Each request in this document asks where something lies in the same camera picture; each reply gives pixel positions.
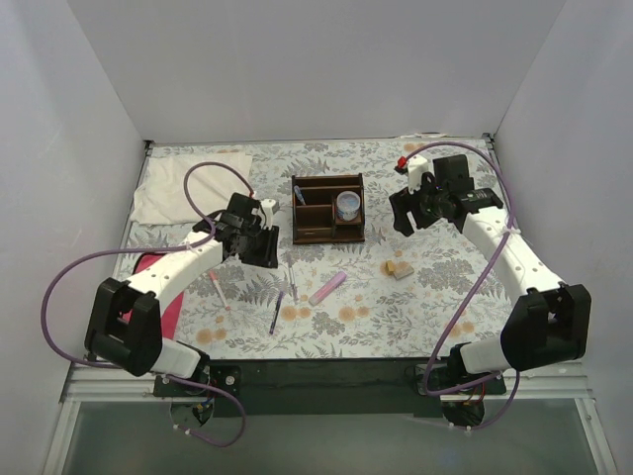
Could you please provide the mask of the pink capped white pen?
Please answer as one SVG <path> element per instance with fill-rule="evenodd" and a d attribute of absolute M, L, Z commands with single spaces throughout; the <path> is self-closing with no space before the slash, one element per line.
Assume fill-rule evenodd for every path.
<path fill-rule="evenodd" d="M 219 298 L 220 298 L 220 300 L 221 300 L 221 302 L 223 304 L 223 307 L 227 311 L 229 311 L 230 310 L 230 305 L 228 303 L 228 300 L 226 298 L 226 295 L 224 293 L 224 290 L 222 288 L 222 285 L 220 283 L 220 280 L 219 280 L 217 274 L 213 270 L 211 270 L 209 272 L 209 277 L 210 277 L 210 279 L 211 279 L 211 281 L 212 281 L 212 283 L 213 283 L 213 285 L 214 285 L 214 287 L 215 287 L 215 289 L 216 289 L 216 291 L 218 293 L 218 296 L 219 296 Z"/>

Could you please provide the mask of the clear round clip container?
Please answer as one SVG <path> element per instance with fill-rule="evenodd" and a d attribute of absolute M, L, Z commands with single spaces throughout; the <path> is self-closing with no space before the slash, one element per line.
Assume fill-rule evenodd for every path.
<path fill-rule="evenodd" d="M 360 213 L 361 199 L 353 191 L 343 191 L 335 199 L 336 217 L 344 222 L 354 221 Z"/>

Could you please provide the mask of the brown and grey eraser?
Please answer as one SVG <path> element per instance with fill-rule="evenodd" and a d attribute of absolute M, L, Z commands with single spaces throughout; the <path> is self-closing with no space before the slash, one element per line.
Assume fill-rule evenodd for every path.
<path fill-rule="evenodd" d="M 385 263 L 385 271 L 389 276 L 395 278 L 396 280 L 402 280 L 414 273 L 414 269 L 408 262 L 394 262 L 391 260 L 388 260 Z"/>

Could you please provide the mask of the purple pink highlighter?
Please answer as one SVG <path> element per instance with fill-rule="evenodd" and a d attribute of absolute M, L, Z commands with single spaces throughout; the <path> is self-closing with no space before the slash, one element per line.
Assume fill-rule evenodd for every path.
<path fill-rule="evenodd" d="M 343 271 L 337 272 L 332 278 L 330 278 L 322 287 L 320 287 L 309 298 L 309 303 L 312 306 L 318 305 L 334 290 L 336 290 L 347 278 L 347 274 Z"/>

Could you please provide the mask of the purple pen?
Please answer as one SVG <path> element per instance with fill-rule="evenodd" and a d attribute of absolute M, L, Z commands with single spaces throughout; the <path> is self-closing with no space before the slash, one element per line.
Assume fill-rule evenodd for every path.
<path fill-rule="evenodd" d="M 286 292 L 284 290 L 281 290 L 279 292 L 278 298 L 276 300 L 275 310 L 274 310 L 274 314 L 273 314 L 273 319 L 272 319 L 272 322 L 270 324 L 269 331 L 268 331 L 268 333 L 270 335 L 274 334 L 274 330 L 275 330 L 275 327 L 276 327 L 276 324 L 277 324 L 279 313 L 281 311 L 281 306 L 282 306 L 282 302 L 283 302 L 285 294 L 286 294 Z"/>

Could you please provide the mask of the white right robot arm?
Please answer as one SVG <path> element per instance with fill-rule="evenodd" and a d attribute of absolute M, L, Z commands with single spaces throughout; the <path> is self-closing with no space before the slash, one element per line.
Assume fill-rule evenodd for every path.
<path fill-rule="evenodd" d="M 446 363 L 449 385 L 470 393 L 484 374 L 525 371 L 582 358 L 587 350 L 591 296 L 550 270 L 511 227 L 508 208 L 491 188 L 477 188 L 465 155 L 427 160 L 401 157 L 407 187 L 393 194 L 394 228 L 408 237 L 440 220 L 486 258 L 512 311 L 500 334 L 455 346 Z"/>

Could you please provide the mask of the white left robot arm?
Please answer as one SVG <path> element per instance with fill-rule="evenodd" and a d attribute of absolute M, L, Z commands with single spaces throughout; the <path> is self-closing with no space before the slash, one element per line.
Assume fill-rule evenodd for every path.
<path fill-rule="evenodd" d="M 234 193 L 225 209 L 194 225 L 177 251 L 123 281 L 106 279 L 96 292 L 86 349 L 133 376 L 173 375 L 186 394 L 203 394 L 211 382 L 203 353 L 164 336 L 162 317 L 192 282 L 231 257 L 277 268 L 278 209 L 272 199 Z"/>

